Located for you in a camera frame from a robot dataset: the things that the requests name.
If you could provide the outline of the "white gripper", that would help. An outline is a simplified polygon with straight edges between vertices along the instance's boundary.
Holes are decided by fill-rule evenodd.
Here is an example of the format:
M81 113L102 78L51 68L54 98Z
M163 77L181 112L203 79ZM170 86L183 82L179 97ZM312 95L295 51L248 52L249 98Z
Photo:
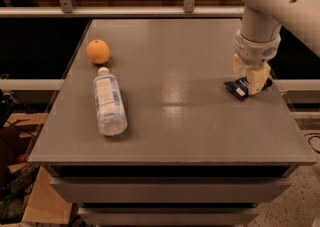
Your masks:
M234 79L246 77L250 95L261 92L266 84L271 67L267 63L262 63L268 62L276 56L280 42L279 35L269 42L253 42L244 38L240 31L236 32L236 54L233 56Z

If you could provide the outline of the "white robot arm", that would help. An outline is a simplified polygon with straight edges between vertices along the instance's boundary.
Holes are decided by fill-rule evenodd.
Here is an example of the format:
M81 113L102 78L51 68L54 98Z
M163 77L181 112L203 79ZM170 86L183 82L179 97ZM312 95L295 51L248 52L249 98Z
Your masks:
M315 54L320 54L320 0L241 0L241 28L236 33L234 74L245 76L248 93L260 92L286 28Z

